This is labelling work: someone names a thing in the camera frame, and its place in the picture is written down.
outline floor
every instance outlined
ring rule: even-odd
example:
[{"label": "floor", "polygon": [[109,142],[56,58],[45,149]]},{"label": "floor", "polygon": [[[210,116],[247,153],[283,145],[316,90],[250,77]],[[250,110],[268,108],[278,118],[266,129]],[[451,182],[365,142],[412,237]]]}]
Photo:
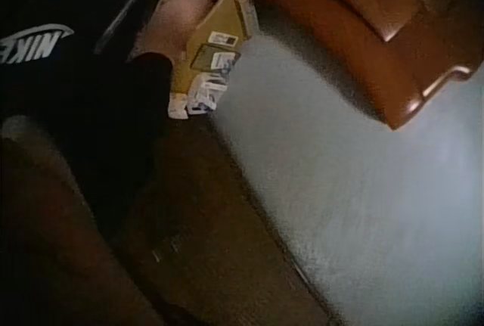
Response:
[{"label": "floor", "polygon": [[117,245],[148,297],[210,324],[338,324],[269,231],[209,120],[170,121],[167,133]]}]

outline black sweatshirt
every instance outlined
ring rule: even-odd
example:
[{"label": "black sweatshirt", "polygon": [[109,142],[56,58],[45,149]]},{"label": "black sweatshirt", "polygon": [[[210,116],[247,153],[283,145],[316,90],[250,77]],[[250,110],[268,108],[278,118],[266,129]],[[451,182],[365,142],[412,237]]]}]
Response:
[{"label": "black sweatshirt", "polygon": [[39,0],[0,36],[2,122],[21,114],[43,127],[100,227],[112,228],[150,173],[172,65],[159,54],[94,55],[99,32],[62,11],[66,2]]}]

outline label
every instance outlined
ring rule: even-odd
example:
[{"label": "label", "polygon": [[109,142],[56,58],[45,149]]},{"label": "label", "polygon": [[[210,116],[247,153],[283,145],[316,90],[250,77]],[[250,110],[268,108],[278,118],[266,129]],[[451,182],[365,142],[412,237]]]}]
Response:
[{"label": "label", "polygon": [[234,48],[239,38],[234,35],[229,35],[227,33],[217,33],[212,31],[209,37],[210,44],[224,45],[230,48]]},{"label": "label", "polygon": [[213,54],[210,69],[220,70],[232,67],[235,62],[236,55],[237,54],[234,52],[216,52],[215,54]]}]

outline person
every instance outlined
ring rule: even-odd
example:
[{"label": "person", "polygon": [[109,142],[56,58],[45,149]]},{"label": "person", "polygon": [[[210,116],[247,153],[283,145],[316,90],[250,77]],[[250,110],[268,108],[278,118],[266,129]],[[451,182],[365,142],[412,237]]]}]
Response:
[{"label": "person", "polygon": [[[52,2],[0,39],[4,324],[165,324],[112,254],[109,221],[149,173],[172,68],[211,4],[158,5],[127,63],[83,50],[89,30],[54,21],[66,5]],[[36,140],[9,135],[19,117]]]}]

